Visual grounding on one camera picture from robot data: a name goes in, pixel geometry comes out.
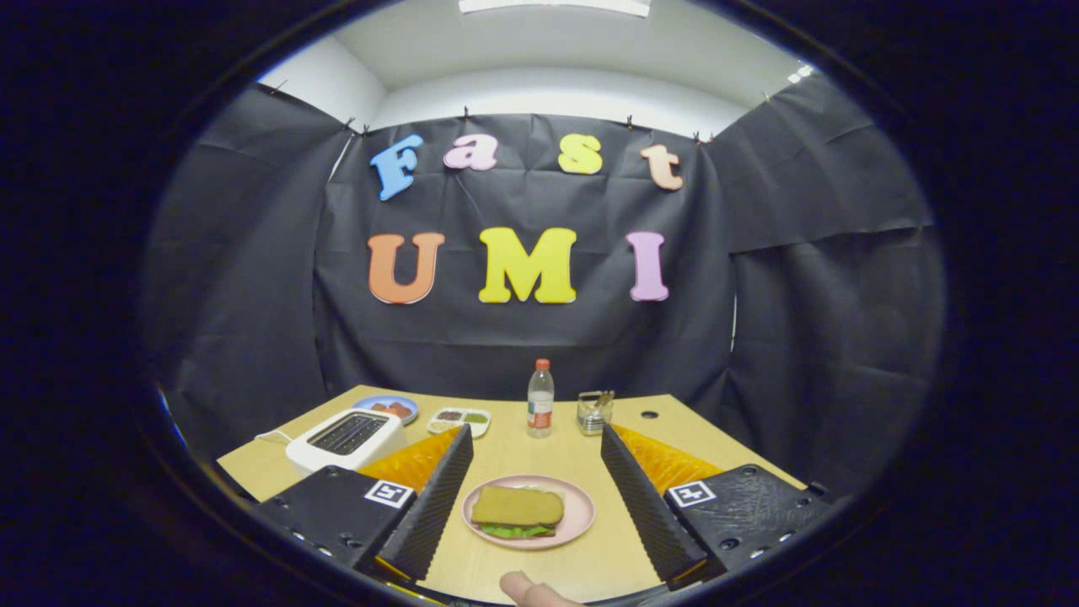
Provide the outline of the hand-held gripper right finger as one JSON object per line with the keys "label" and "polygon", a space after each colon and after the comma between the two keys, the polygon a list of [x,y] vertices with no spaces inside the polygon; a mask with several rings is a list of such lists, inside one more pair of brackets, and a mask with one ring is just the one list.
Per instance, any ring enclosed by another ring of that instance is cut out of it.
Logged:
{"label": "hand-held gripper right finger", "polygon": [[617,424],[604,428],[600,454],[670,590],[761,558],[832,506],[818,485],[800,489],[759,464],[721,471]]}

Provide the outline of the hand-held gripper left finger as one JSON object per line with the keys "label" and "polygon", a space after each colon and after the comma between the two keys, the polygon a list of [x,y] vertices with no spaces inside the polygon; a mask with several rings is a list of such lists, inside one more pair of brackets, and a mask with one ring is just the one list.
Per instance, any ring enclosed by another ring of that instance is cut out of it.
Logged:
{"label": "hand-held gripper left finger", "polygon": [[255,516],[317,556],[413,583],[427,576],[473,454],[466,424],[365,472],[324,466],[255,506]]}

